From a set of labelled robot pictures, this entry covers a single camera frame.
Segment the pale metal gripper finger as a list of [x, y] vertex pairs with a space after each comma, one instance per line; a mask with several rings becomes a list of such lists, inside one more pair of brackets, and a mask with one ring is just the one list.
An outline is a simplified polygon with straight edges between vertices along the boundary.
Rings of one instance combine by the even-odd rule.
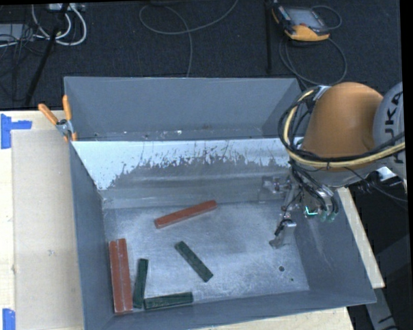
[[287, 181], [280, 178], [264, 178], [259, 188], [259, 200], [269, 202], [270, 200], [283, 200], [289, 193]]
[[270, 240], [270, 246], [273, 249], [280, 249], [287, 245], [294, 244], [294, 234], [297, 229], [297, 223], [291, 218], [283, 218], [278, 224], [274, 233], [274, 238]]

